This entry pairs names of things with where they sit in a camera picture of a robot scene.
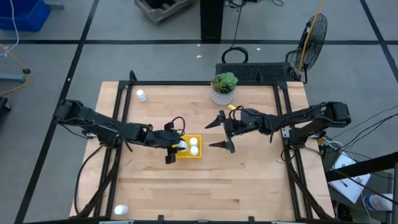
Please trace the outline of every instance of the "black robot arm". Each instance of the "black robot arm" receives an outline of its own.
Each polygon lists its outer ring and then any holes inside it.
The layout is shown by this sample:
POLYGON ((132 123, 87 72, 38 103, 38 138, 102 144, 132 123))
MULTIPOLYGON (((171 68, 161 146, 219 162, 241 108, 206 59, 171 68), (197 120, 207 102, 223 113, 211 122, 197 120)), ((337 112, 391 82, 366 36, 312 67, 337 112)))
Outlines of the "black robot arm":
POLYGON ((308 137, 320 133, 326 128, 343 128, 350 124, 348 107, 340 102, 327 102, 310 106, 309 108, 283 114, 280 116, 264 114, 250 108, 237 107, 229 112, 226 118, 224 111, 220 111, 217 118, 206 128, 223 125, 227 141, 210 144, 214 147, 222 147, 235 152, 231 138, 251 131, 258 130, 262 134, 272 135, 275 131, 286 126, 311 121, 302 128, 292 128, 286 135, 289 135, 289 145, 294 148, 303 148, 308 137), (235 112, 241 112, 241 119, 235 118, 235 112))
POLYGON ((75 100, 62 100, 58 103, 53 120, 62 126, 79 126, 97 135, 105 147, 119 147, 123 142, 147 147, 167 149, 166 164, 175 162, 179 148, 172 147, 183 141, 181 134, 174 130, 173 122, 165 124, 164 130, 153 131, 151 124, 122 123, 99 114, 75 100))

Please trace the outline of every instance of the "gray floor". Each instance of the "gray floor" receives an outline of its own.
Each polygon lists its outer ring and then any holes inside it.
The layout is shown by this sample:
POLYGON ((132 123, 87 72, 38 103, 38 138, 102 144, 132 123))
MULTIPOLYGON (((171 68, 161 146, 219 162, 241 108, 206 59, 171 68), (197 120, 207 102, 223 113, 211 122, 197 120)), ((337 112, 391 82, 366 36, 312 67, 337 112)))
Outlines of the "gray floor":
MULTIPOLYGON (((386 40, 398 40, 398 2, 367 0, 377 26, 386 40)), ((38 33, 21 32, 24 40, 79 40, 93 0, 64 1, 65 9, 53 9, 38 33)), ((318 7, 317 0, 285 0, 283 7, 271 1, 244 6, 238 39, 299 40, 302 29, 318 7)), ((326 0, 322 13, 328 18, 327 40, 377 40, 359 1, 326 0)), ((236 9, 224 10, 223 39, 232 39, 236 9)), ((14 39, 12 31, 0 30, 0 40, 14 39)), ((199 39, 199 5, 154 25, 132 0, 99 0, 87 39, 176 40, 199 39)), ((250 62, 281 62, 295 45, 239 45, 249 51, 250 62)), ((8 96, 12 111, 0 131, 0 222, 13 223, 27 183, 43 144, 77 45, 21 44, 14 53, 32 70, 26 88, 8 96)), ((101 82, 125 80, 133 69, 140 80, 210 80, 215 64, 229 45, 96 45, 83 47, 68 98, 94 107, 101 82)), ((389 50, 398 60, 398 46, 389 50)), ((241 62, 231 53, 229 62, 241 62)), ((10 58, 0 58, 0 71, 21 72, 10 58)), ((380 110, 398 104, 397 81, 380 45, 326 45, 305 86, 310 104, 335 100, 348 104, 355 125, 380 110)), ((16 83, 0 83, 7 90, 16 83)), ((347 142, 360 130, 396 113, 380 117, 338 138, 347 142)), ((351 148, 369 157, 396 151, 394 118, 351 148)), ((329 130, 329 135, 340 129, 329 130)), ((76 174, 85 141, 57 128, 25 222, 67 218, 76 174)))

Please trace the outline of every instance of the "white pot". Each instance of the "white pot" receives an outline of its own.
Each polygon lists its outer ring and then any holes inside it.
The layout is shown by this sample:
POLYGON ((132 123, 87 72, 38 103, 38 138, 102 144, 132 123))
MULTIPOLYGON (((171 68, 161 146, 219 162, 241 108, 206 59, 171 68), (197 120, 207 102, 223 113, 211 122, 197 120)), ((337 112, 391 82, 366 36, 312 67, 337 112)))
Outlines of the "white pot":
POLYGON ((219 93, 217 92, 214 87, 213 87, 213 82, 211 82, 211 93, 210 97, 213 100, 213 102, 217 105, 228 105, 232 102, 234 99, 234 94, 235 94, 235 88, 229 92, 229 93, 219 93))

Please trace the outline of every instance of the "white paper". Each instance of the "white paper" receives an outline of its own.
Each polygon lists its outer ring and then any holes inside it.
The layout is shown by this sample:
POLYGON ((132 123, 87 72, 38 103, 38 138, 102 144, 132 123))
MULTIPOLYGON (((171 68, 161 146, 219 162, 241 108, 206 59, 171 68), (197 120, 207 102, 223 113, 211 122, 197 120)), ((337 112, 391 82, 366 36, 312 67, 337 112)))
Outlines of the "white paper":
MULTIPOLYGON (((342 155, 337 158, 333 168, 339 169, 341 167, 349 166, 355 163, 356 162, 353 159, 349 158, 347 154, 342 152, 342 155)), ((357 177, 352 177, 352 179, 363 185, 366 185, 370 177, 370 174, 365 174, 357 177)), ((350 179, 341 179, 341 181, 335 180, 329 182, 329 184, 353 203, 356 203, 363 190, 362 186, 358 185, 350 179)))

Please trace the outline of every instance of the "blue bin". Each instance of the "blue bin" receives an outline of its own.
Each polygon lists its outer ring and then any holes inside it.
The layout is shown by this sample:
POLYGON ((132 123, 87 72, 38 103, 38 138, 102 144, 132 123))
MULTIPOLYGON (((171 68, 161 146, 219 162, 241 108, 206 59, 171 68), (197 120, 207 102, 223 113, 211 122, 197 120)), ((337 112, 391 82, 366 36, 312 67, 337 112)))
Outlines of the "blue bin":
MULTIPOLYGON (((43 0, 12 0, 14 18, 18 31, 39 31, 50 14, 50 8, 43 0)), ((11 4, 0 0, 0 29, 14 30, 11 4)))

